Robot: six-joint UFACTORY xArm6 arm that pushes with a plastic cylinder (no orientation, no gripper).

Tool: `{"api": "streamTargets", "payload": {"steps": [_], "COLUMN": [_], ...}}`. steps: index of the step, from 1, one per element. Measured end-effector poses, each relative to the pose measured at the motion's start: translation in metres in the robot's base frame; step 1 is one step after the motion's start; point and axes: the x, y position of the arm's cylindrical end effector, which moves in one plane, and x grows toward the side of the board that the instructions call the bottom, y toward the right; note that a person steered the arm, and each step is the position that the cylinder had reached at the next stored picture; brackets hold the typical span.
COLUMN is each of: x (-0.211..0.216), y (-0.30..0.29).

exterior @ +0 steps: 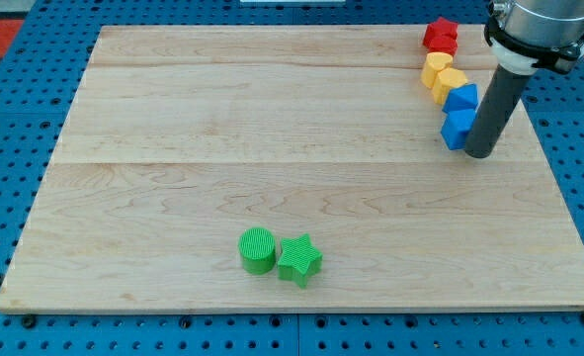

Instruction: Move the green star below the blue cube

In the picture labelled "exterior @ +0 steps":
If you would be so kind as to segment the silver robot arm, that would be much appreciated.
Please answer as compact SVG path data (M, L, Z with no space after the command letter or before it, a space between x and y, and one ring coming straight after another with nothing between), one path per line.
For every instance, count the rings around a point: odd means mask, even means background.
M484 37L505 70L569 73L584 55L584 0L491 0Z

